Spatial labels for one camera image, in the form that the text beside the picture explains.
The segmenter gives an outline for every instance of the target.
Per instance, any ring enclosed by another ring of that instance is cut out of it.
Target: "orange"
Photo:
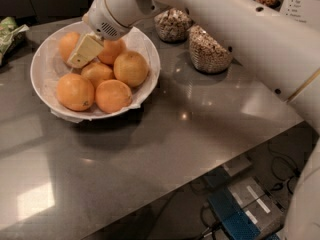
[[[64,63],[68,64],[67,61],[76,47],[79,38],[80,34],[78,32],[69,32],[59,40],[59,53]]]
[[[103,112],[114,113],[131,104],[132,93],[129,86],[119,80],[107,80],[98,86],[95,100]]]
[[[113,65],[118,55],[126,49],[126,44],[121,38],[115,41],[104,40],[103,46],[104,48],[98,55],[98,59],[108,65]]]
[[[95,89],[103,81],[114,79],[113,70],[106,64],[96,61],[85,66],[81,71],[81,75],[89,79]]]
[[[56,94],[63,106],[74,111],[84,111],[94,102],[92,83],[75,73],[67,73],[59,79]]]
[[[149,65],[140,53],[127,50],[117,57],[113,72],[116,79],[134,88],[147,78]]]

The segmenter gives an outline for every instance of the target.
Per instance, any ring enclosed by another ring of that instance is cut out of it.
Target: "fruit bowl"
[[[157,84],[160,74],[160,59],[151,40],[137,28],[133,28],[123,37],[123,40],[128,49],[139,52],[146,59],[150,70],[144,83],[132,89],[130,106],[122,108],[118,112],[107,114],[95,104],[86,111],[76,112],[65,108],[58,102],[56,98],[57,82],[60,77],[72,70],[63,63],[58,51],[58,42],[63,35],[71,31],[89,33],[91,29],[85,23],[77,22],[58,30],[41,44],[31,63],[30,76],[33,88],[39,98],[51,109],[51,112],[57,117],[78,123],[83,120],[113,117],[130,109],[139,108]]]

